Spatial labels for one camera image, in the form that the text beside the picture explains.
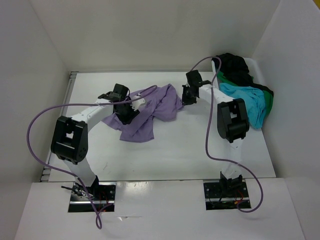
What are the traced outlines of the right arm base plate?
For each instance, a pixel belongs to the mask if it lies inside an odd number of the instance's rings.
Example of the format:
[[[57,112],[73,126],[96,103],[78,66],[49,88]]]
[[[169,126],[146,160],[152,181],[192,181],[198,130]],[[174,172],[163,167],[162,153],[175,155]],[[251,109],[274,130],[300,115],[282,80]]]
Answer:
[[[240,186],[236,186],[231,190],[222,190],[218,180],[204,181],[203,190],[205,197],[205,206],[207,211],[211,210],[233,210],[250,209],[251,203],[247,184],[242,181]]]

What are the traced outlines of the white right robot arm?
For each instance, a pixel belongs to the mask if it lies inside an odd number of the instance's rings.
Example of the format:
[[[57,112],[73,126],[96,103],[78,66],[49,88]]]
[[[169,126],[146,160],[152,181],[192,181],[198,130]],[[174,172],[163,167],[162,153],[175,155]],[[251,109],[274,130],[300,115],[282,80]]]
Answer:
[[[250,129],[246,105],[241,98],[232,98],[209,80],[202,80],[198,70],[186,73],[187,84],[183,85],[182,104],[184,106],[197,103],[197,99],[210,104],[209,120],[205,136],[205,153],[215,161],[228,163],[220,172],[219,191],[229,197],[241,185],[243,177],[238,168],[241,166],[241,149],[243,140]],[[209,153],[209,134],[213,112],[216,110],[216,128],[219,136],[228,142],[229,157],[217,158]]]

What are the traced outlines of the purple t shirt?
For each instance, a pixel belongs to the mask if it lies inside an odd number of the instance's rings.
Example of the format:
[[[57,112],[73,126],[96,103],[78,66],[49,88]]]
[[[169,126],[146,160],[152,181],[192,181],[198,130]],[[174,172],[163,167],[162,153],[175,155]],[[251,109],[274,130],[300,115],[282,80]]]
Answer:
[[[124,125],[116,114],[102,120],[104,124],[121,132],[119,139],[131,143],[145,143],[154,139],[153,119],[163,122],[172,122],[183,108],[182,100],[175,87],[167,84],[157,87],[154,92],[146,96],[146,105],[130,124]]]

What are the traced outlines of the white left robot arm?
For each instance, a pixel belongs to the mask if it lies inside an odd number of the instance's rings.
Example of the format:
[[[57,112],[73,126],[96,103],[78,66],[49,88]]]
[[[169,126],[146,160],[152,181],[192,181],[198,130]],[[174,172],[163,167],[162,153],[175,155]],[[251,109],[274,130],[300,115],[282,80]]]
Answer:
[[[88,200],[96,199],[101,191],[99,178],[86,158],[90,130],[109,116],[118,117],[124,125],[130,124],[145,102],[140,94],[130,96],[129,88],[115,84],[112,91],[98,96],[92,106],[70,117],[60,116],[57,119],[51,152],[75,175],[77,186],[82,188],[81,193]]]

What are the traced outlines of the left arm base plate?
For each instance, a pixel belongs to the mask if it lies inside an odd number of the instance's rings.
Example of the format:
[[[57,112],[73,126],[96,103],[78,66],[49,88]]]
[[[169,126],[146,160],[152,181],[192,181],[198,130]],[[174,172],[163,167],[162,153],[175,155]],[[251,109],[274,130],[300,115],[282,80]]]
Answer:
[[[83,187],[76,182],[72,187],[62,186],[71,191],[70,201],[68,206],[69,213],[89,213],[94,212],[88,195]],[[93,201],[96,210],[99,212],[114,212],[115,211],[115,196],[116,196],[116,183],[115,182],[102,182],[99,184],[98,193],[89,195]]]

